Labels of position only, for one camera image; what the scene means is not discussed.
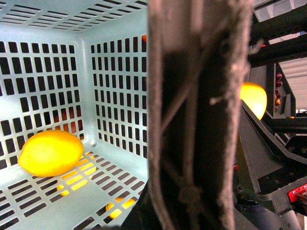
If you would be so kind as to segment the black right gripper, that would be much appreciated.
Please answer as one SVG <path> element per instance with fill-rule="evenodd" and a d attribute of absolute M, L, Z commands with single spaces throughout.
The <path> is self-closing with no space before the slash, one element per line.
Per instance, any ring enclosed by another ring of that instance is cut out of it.
<path fill-rule="evenodd" d="M 240 230 L 298 230 L 307 213 L 307 120 L 261 122 L 243 103 L 235 180 Z"/>

